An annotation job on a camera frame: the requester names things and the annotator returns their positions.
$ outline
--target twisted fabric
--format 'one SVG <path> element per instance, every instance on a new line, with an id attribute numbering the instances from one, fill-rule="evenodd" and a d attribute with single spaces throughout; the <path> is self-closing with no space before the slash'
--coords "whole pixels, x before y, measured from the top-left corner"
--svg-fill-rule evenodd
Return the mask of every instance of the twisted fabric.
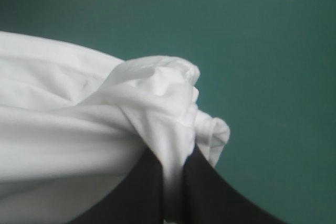
<path id="1" fill-rule="evenodd" d="M 195 143 L 214 166 L 229 128 L 197 108 L 200 72 L 169 56 L 123 61 L 0 33 L 0 223 L 66 223 L 112 191 L 148 146 L 180 219 Z"/>

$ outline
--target teal background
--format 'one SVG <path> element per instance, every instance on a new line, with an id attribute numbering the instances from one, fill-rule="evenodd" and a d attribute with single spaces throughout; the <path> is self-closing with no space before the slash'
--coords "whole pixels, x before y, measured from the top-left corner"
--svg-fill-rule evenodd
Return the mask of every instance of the teal background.
<path id="1" fill-rule="evenodd" d="M 217 171 L 289 223 L 336 223 L 336 0 L 0 0 L 0 30 L 198 65 Z"/>

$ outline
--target white cloth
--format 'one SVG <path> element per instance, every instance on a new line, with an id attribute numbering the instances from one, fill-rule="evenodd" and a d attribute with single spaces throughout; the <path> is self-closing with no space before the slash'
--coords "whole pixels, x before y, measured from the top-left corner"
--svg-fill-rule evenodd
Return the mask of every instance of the white cloth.
<path id="1" fill-rule="evenodd" d="M 200 73 L 169 56 L 128 61 L 0 32 L 0 223 L 65 223 L 112 191 L 147 145 L 169 215 L 196 142 L 215 165 L 229 138 L 198 110 Z"/>

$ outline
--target green wall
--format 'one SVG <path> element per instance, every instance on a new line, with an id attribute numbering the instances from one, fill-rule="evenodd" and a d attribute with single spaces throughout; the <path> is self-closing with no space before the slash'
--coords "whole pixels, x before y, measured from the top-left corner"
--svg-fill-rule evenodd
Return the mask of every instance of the green wall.
<path id="1" fill-rule="evenodd" d="M 232 130 L 218 172 L 285 221 L 336 223 L 336 0 L 0 0 L 0 30 L 190 60 Z"/>

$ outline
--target white t-shirt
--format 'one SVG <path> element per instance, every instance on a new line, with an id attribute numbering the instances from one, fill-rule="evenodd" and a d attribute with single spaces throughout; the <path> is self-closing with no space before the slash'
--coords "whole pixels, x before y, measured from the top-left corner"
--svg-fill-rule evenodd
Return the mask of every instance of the white t-shirt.
<path id="1" fill-rule="evenodd" d="M 196 105 L 200 72 L 178 57 L 123 61 L 0 32 L 0 223 L 66 223 L 112 191 L 146 146 L 178 204 L 196 143 L 215 165 L 229 128 Z"/>

